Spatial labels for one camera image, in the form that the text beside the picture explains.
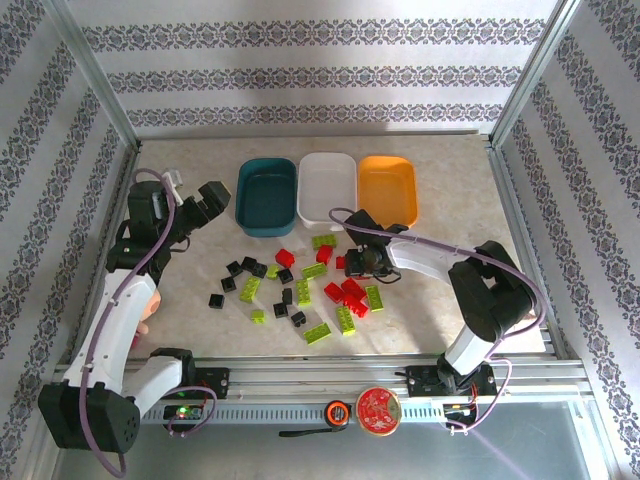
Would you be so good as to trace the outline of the teal plastic container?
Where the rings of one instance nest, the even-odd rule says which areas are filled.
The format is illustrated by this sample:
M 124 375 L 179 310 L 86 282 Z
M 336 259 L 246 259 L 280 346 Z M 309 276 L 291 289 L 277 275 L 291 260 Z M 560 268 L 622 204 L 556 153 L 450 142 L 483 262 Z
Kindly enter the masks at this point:
M 254 238 L 288 235 L 296 218 L 297 169 L 280 157 L 246 161 L 239 170 L 235 219 Z

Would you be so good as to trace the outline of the orange plastic container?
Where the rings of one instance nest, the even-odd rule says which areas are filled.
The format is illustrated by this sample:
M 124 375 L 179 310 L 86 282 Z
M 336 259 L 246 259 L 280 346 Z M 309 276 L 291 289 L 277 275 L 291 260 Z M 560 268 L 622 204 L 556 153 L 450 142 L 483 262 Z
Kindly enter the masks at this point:
M 384 227 L 412 227 L 419 217 L 413 164 L 398 156 L 363 158 L 358 164 L 358 206 Z

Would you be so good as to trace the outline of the pink plush toy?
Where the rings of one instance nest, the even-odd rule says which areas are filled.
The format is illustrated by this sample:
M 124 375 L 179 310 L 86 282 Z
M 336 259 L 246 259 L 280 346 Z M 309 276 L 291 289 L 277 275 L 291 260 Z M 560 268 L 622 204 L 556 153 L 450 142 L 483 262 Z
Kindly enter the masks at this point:
M 146 306 L 143 309 L 141 317 L 139 319 L 134 338 L 131 343 L 131 348 L 135 348 L 139 343 L 140 337 L 146 335 L 149 332 L 149 326 L 147 325 L 148 319 L 158 310 L 161 304 L 162 298 L 158 290 L 155 290 Z

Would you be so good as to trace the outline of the white plastic container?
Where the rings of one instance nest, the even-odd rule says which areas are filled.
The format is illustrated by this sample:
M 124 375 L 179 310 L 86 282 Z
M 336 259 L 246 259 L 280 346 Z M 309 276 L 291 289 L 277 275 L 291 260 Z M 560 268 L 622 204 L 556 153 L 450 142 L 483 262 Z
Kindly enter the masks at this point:
M 314 152 L 305 155 L 298 166 L 297 214 L 311 230 L 341 231 L 329 218 L 336 207 L 357 207 L 357 167 L 345 153 Z

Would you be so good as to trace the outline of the round red gold tin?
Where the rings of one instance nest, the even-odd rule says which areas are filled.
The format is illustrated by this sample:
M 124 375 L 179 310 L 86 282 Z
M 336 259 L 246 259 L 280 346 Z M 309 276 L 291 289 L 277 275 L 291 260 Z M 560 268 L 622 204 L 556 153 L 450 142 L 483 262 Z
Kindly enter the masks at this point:
M 389 436 L 400 425 L 401 403 L 392 390 L 380 386 L 371 387 L 357 398 L 355 415 L 366 433 L 376 437 Z

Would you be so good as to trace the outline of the black orange tape measure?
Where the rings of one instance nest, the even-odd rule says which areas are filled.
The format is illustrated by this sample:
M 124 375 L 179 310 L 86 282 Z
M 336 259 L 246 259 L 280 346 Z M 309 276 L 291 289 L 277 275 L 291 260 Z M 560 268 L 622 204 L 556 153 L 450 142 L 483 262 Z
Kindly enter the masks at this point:
M 346 427 L 351 419 L 351 406 L 341 400 L 330 401 L 324 409 L 324 420 L 330 428 Z

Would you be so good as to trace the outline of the small lit circuit board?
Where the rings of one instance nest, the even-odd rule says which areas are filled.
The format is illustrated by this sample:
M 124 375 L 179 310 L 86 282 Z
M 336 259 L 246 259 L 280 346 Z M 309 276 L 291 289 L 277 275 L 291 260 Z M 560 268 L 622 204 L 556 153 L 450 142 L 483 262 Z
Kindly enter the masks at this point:
M 203 418 L 202 405 L 167 405 L 163 411 L 165 421 L 199 421 Z

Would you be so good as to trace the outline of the grey metal sheet panel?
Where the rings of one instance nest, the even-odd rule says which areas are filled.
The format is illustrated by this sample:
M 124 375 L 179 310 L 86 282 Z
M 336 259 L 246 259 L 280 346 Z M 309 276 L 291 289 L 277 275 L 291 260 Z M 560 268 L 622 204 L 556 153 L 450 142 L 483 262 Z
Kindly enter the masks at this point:
M 589 416 L 568 402 L 501 404 L 468 435 L 404 423 L 280 437 L 276 425 L 211 426 L 184 440 L 141 429 L 124 480 L 626 480 Z

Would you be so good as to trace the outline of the aluminium side frame rail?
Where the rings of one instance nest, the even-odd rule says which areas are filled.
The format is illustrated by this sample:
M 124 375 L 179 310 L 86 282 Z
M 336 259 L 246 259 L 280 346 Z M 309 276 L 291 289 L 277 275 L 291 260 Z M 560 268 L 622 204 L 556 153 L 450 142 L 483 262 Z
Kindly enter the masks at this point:
M 74 306 L 78 306 L 77 319 L 71 323 L 72 329 L 67 337 L 64 353 L 60 357 L 60 364 L 70 364 L 77 350 L 81 347 L 93 316 L 100 304 L 104 290 L 104 278 L 106 275 L 106 262 L 110 248 L 114 243 L 119 224 L 123 219 L 126 196 L 133 177 L 133 171 L 138 163 L 141 144 L 135 147 L 127 147 L 118 157 L 120 160 L 115 180 L 108 184 L 109 202 L 104 211 L 96 216 L 100 220 L 99 236 L 90 241 L 90 247 L 95 247 L 95 253 L 91 256 L 91 273 L 83 284 L 82 300 L 77 300 Z
M 557 359 L 576 359 L 576 355 L 568 347 L 556 319 L 544 275 L 530 239 L 526 216 L 523 214 L 522 205 L 509 175 L 504 157 L 500 150 L 496 150 L 491 145 L 488 145 L 486 150 L 521 271 L 536 283 L 541 291 L 542 303 L 547 307 L 545 320 L 539 324 L 539 330 L 549 337 L 548 342 L 551 344 L 552 353 Z

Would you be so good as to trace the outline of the aluminium rear frame rail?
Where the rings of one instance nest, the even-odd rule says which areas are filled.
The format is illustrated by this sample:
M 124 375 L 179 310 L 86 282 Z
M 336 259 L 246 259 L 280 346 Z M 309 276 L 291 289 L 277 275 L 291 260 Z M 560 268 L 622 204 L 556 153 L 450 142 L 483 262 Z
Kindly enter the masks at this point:
M 347 137 L 463 137 L 473 136 L 479 137 L 484 141 L 490 141 L 490 134 L 480 133 L 478 130 L 427 130 L 427 131 L 356 131 L 356 132 L 340 132 L 340 131 L 317 131 L 317 132 L 260 132 L 260 133 L 210 133 L 202 132 L 178 132 L 172 135 L 154 135 L 139 136 L 139 142 L 148 141 L 181 141 L 181 140 L 227 140 L 227 139 L 249 139 L 249 138 L 347 138 Z

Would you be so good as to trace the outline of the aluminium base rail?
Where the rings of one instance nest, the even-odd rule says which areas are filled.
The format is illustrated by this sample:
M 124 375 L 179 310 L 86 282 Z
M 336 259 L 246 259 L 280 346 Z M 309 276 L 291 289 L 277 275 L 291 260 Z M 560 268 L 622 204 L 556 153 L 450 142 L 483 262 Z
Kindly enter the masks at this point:
M 580 360 L 516 355 L 507 401 L 555 401 L 593 390 Z M 401 400 L 409 398 L 407 381 L 398 375 L 408 366 L 431 366 L 428 355 L 285 356 L 200 358 L 198 367 L 229 370 L 229 403 L 320 403 L 354 400 L 365 389 L 382 386 Z

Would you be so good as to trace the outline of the aluminium frame post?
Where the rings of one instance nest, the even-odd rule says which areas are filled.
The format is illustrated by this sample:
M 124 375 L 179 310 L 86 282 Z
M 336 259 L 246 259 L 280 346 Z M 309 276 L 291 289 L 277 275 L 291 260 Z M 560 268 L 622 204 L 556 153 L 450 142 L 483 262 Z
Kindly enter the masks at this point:
M 490 147 L 497 150 L 510 133 L 528 98 L 571 24 L 583 0 L 557 0 L 554 9 L 529 56 L 522 74 L 507 99 L 504 109 L 488 136 Z
M 135 151 L 141 141 L 118 100 L 107 75 L 99 64 L 66 0 L 40 0 L 62 40 L 72 53 L 83 76 L 105 109 L 111 123 L 127 146 Z

